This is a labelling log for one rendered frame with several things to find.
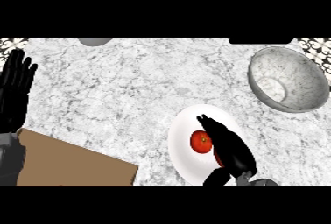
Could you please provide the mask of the red tomato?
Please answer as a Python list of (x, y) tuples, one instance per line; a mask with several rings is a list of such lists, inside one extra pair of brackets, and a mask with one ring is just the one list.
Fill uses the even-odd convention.
[(191, 133), (191, 148), (201, 154), (210, 152), (213, 148), (213, 141), (204, 130), (196, 130)]

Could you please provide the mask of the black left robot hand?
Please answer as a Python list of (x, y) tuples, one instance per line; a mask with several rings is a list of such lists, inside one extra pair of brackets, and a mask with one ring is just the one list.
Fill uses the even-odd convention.
[(37, 64), (23, 50), (14, 50), (0, 73), (0, 133), (15, 133), (27, 119), (29, 94)]

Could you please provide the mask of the white plate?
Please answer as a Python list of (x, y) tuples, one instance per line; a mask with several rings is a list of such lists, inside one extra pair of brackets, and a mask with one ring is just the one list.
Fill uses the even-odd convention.
[(247, 146), (241, 127), (231, 114), (210, 104), (190, 106), (175, 117), (169, 132), (169, 151), (173, 166), (184, 179), (194, 185), (203, 186), (203, 182), (213, 170), (221, 168), (215, 157), (215, 148), (209, 153), (201, 154), (191, 147), (191, 136), (196, 130), (204, 130), (197, 117), (207, 115), (216, 122), (240, 136)]

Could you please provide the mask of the brown cutting board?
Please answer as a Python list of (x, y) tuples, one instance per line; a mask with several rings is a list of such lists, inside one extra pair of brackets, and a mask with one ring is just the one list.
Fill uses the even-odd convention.
[(29, 129), (18, 131), (26, 164), (18, 186), (132, 186), (139, 167)]

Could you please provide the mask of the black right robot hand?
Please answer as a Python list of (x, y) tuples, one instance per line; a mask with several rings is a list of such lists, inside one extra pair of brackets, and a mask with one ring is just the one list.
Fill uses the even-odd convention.
[(255, 155), (244, 140), (207, 115), (198, 116), (197, 120), (212, 138), (216, 155), (222, 161), (222, 168), (212, 171), (203, 185), (224, 186), (234, 177), (238, 186), (249, 186), (250, 178), (258, 173), (258, 167)]

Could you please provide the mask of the grey round object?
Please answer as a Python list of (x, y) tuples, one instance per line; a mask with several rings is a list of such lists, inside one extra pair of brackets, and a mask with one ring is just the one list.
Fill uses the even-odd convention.
[(111, 38), (79, 38), (79, 41), (85, 46), (104, 46)]

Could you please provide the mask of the grey marble bowl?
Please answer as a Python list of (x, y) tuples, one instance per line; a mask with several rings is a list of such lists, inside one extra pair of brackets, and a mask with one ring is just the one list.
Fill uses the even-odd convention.
[(278, 46), (261, 50), (252, 57), (247, 78), (256, 97), (272, 109), (305, 113), (327, 103), (327, 76), (296, 50)]

